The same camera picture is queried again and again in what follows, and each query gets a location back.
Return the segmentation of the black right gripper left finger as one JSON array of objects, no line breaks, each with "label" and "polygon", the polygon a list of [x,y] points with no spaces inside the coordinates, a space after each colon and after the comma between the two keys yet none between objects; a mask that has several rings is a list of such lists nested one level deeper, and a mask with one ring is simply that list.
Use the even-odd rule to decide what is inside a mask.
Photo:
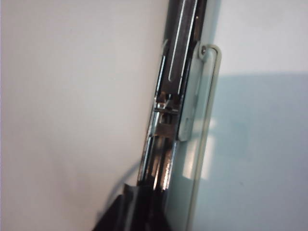
[{"label": "black right gripper left finger", "polygon": [[120,194],[95,225],[97,231],[144,231],[151,187],[125,184]]}]

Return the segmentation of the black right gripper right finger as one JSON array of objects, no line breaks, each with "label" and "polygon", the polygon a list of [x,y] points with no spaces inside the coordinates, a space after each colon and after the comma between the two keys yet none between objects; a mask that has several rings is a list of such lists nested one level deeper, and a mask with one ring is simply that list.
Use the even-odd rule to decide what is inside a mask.
[{"label": "black right gripper right finger", "polygon": [[148,215],[149,231],[171,231],[170,224],[163,210],[164,191],[154,190]]}]

